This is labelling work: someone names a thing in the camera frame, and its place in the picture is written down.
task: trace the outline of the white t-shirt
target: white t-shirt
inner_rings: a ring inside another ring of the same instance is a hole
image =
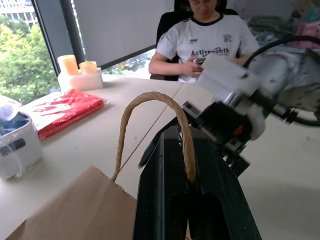
[[[258,42],[245,21],[237,15],[221,15],[219,19],[202,23],[193,17],[183,20],[163,34],[156,51],[172,60],[176,55],[185,63],[191,56],[205,59],[209,54],[228,60],[248,56],[259,49]],[[180,75],[180,82],[194,83],[197,79]]]

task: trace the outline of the black cable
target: black cable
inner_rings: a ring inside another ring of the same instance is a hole
[[[264,47],[260,48],[251,57],[249,57],[249,59],[245,62],[243,67],[248,68],[250,63],[252,62],[252,60],[256,56],[262,54],[263,52],[265,52],[273,47],[276,47],[278,45],[286,44],[286,43],[290,43],[290,42],[295,42],[295,41],[310,41],[310,42],[313,42],[313,43],[320,45],[320,38],[316,38],[313,36],[290,36],[290,37],[287,37],[284,39],[274,41],[274,42],[269,43],[269,44],[265,45]],[[291,110],[285,108],[284,106],[277,104],[276,102],[271,101],[267,97],[263,96],[258,90],[251,96],[251,99],[255,103],[263,106],[269,112],[275,114],[276,116],[278,116],[282,119],[285,119],[289,123],[296,122],[298,124],[302,124],[305,126],[320,127],[320,121],[307,120],[307,119],[300,118],[300,117],[298,117],[298,113],[296,111],[291,111]]]

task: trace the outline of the black office chair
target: black office chair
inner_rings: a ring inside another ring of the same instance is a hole
[[[238,15],[238,13],[235,10],[226,9],[226,7],[227,0],[218,0],[215,9],[218,13],[222,13],[224,15]],[[165,34],[171,27],[181,22],[182,20],[191,18],[193,16],[194,13],[192,11],[188,11],[188,9],[190,9],[188,0],[176,0],[174,5],[174,11],[166,12],[161,16],[156,34],[156,44],[158,44],[161,36]],[[177,64],[179,62],[179,57],[176,55],[172,60],[169,60],[168,62]],[[152,74],[150,78],[156,80],[178,81],[179,76]]]

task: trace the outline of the brown paper bag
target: brown paper bag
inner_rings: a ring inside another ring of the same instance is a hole
[[[121,170],[126,126],[133,109],[141,103],[159,100],[175,110],[183,137],[186,174],[195,180],[196,164],[188,120],[181,107],[159,92],[144,93],[125,109],[121,119],[115,172],[108,178],[89,168],[62,193],[25,220],[7,240],[130,240],[136,200],[114,181]]]
[[[135,210],[133,197],[91,167],[7,240],[130,240]]]

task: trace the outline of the building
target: building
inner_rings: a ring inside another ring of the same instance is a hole
[[[22,20],[30,27],[38,22],[31,0],[0,0],[0,14],[12,20]]]

